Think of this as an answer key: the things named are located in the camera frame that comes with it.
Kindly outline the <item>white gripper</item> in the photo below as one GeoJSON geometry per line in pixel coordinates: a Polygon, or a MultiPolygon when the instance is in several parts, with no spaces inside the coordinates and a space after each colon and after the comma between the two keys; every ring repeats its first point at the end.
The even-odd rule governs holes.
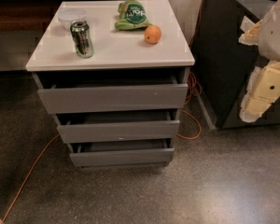
{"type": "Polygon", "coordinates": [[[238,41],[247,46],[259,45],[259,54],[272,60],[263,68],[256,67],[250,75],[239,116],[243,122],[251,123],[280,97],[280,0],[238,41]]]}

